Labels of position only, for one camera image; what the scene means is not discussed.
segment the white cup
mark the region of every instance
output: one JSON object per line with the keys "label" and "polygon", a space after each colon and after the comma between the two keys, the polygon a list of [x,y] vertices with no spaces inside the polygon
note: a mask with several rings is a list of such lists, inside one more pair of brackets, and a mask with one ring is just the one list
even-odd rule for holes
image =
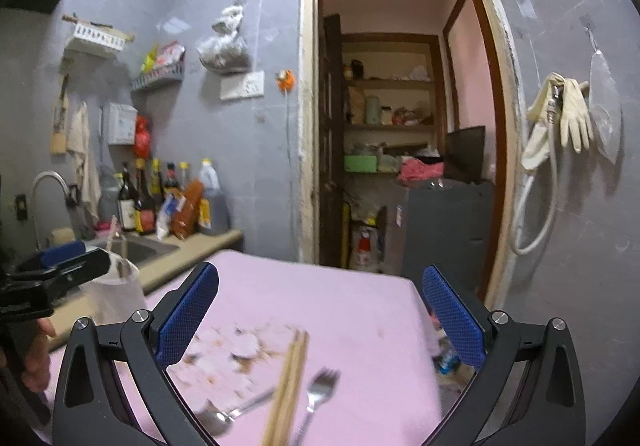
{"label": "white cup", "polygon": [[120,278],[116,264],[122,259],[115,253],[110,253],[110,259],[107,274],[80,286],[81,291],[89,295],[92,301],[97,325],[124,322],[138,309],[146,309],[138,268],[129,262],[129,275]]}

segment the human hand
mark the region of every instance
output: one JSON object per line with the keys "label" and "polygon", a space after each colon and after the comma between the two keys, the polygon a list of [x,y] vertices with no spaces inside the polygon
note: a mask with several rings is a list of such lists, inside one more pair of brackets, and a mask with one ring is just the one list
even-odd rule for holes
{"label": "human hand", "polygon": [[[48,318],[37,320],[37,334],[24,358],[24,372],[22,382],[32,392],[42,392],[49,386],[51,373],[49,371],[49,339],[54,337],[56,330]],[[6,356],[0,348],[0,367],[6,366]]]}

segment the metal fork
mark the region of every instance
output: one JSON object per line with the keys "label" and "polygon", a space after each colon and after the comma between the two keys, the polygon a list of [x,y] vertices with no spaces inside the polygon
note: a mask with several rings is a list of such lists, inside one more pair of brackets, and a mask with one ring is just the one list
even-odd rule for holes
{"label": "metal fork", "polygon": [[335,385],[340,378],[340,370],[327,370],[323,368],[318,372],[316,378],[311,382],[309,388],[306,390],[306,396],[308,397],[309,404],[306,407],[306,417],[302,423],[302,426],[298,428],[295,437],[289,443],[289,446],[300,446],[302,439],[305,437],[306,430],[311,424],[311,419],[314,416],[316,410],[334,394]]}

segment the metal spoon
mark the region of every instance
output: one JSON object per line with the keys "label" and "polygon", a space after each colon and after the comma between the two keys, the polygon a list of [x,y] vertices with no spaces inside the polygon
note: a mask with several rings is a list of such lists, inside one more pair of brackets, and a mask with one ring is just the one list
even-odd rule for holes
{"label": "metal spoon", "polygon": [[259,396],[242,403],[229,413],[222,412],[222,410],[217,409],[216,406],[209,401],[205,410],[196,414],[196,417],[200,421],[200,424],[209,432],[209,435],[217,437],[225,434],[229,428],[231,428],[232,423],[242,414],[250,412],[270,400],[275,391],[275,387],[270,388]]}

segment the stainless steel sink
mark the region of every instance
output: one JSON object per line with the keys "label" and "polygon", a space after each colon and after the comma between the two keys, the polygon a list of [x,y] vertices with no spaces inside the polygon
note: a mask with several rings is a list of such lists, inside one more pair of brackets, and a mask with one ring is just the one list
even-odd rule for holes
{"label": "stainless steel sink", "polygon": [[[146,266],[149,262],[179,249],[178,246],[173,244],[163,244],[157,240],[141,238],[140,236],[127,236],[127,244],[127,258],[137,267]],[[107,239],[92,240],[87,242],[87,245],[105,249],[107,247]],[[116,254],[122,254],[122,242],[114,240],[111,251]]]}

